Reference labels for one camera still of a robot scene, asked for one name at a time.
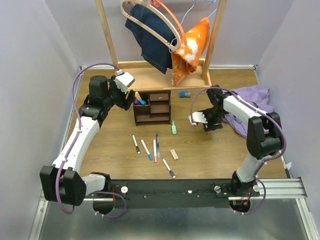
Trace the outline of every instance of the wooden drawer organizer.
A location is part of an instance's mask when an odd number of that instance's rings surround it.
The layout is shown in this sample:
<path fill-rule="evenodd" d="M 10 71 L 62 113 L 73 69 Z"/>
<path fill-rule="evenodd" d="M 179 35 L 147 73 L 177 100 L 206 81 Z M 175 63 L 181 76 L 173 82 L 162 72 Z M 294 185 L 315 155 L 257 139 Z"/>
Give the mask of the wooden drawer organizer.
<path fill-rule="evenodd" d="M 146 105 L 133 103 L 135 125 L 170 124 L 171 91 L 140 91 Z"/>

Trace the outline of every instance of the small bottle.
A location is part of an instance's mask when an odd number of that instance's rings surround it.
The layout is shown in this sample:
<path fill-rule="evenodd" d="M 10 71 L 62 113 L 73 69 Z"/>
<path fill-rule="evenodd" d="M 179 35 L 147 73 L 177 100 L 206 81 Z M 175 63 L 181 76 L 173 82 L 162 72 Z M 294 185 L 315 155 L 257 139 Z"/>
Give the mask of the small bottle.
<path fill-rule="evenodd" d="M 171 131 L 173 135 L 177 134 L 177 128 L 176 128 L 176 123 L 174 120 L 171 120 Z"/>
<path fill-rule="evenodd" d="M 180 98 L 190 98 L 190 97 L 191 97 L 191 92 L 189 91 L 180 92 Z"/>

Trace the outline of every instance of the white marker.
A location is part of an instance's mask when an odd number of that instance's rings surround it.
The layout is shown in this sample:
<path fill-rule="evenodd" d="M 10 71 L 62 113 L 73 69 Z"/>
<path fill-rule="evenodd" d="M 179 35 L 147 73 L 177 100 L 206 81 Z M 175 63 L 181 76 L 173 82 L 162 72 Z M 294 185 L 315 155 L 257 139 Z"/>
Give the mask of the white marker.
<path fill-rule="evenodd" d="M 154 162 L 157 162 L 157 145 L 156 145 L 156 140 L 153 139 L 153 157 L 154 157 Z"/>
<path fill-rule="evenodd" d="M 135 135 L 132 134 L 132 138 L 133 138 L 133 141 L 134 141 L 136 153 L 137 153 L 137 154 L 140 154 L 140 149 L 139 149 L 139 147 L 138 147 L 138 144 L 137 144 Z"/>
<path fill-rule="evenodd" d="M 146 144 L 145 144 L 143 139 L 141 139 L 141 143 L 142 143 L 142 146 L 143 146 L 146 154 L 148 155 L 149 159 L 152 160 L 152 156 L 151 156 L 151 154 L 150 154 L 150 152 L 149 152 L 149 150 L 148 150 L 148 148 L 147 148 L 147 146 L 146 146 Z"/>
<path fill-rule="evenodd" d="M 162 158 L 162 161 L 163 161 L 164 165 L 166 166 L 166 168 L 169 170 L 169 173 L 170 173 L 170 175 L 172 176 L 172 178 L 175 179 L 175 178 L 176 178 L 176 175 L 174 174 L 173 171 L 171 171 L 171 169 L 170 169 L 168 163 L 166 162 L 166 160 L 165 160 L 164 158 Z"/>

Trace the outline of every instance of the white wall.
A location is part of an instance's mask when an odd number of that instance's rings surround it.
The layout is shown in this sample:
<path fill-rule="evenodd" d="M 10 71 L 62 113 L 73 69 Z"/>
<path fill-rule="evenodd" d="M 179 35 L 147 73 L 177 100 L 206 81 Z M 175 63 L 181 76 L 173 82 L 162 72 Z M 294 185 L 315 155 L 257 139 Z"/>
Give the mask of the white wall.
<path fill-rule="evenodd" d="M 43 0 L 0 1 L 0 239 L 28 239 L 77 64 Z"/>
<path fill-rule="evenodd" d="M 295 0 L 258 66 L 259 83 L 270 88 L 292 162 L 302 177 L 307 203 L 320 231 L 320 1 Z"/>
<path fill-rule="evenodd" d="M 258 64 L 294 0 L 228 0 L 211 64 Z M 94 0 L 46 0 L 79 65 L 111 61 Z M 192 0 L 163 0 L 181 21 Z M 202 0 L 183 23 L 188 31 L 208 16 L 218 2 Z M 104 0 L 118 61 L 143 60 L 132 33 L 125 28 L 126 18 L 120 0 Z"/>

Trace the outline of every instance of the screw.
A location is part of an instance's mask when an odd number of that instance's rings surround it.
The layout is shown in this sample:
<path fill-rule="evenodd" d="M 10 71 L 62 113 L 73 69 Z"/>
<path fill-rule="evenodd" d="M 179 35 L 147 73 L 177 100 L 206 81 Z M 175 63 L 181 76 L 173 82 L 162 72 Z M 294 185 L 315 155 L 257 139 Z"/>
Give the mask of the screw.
<path fill-rule="evenodd" d="M 255 192 L 259 192 L 259 191 L 260 191 L 260 187 L 259 187 L 258 185 L 254 185 L 254 186 L 253 186 L 253 190 L 254 190 Z"/>
<path fill-rule="evenodd" d="M 218 194 L 221 192 L 221 187 L 216 185 L 213 190 Z"/>

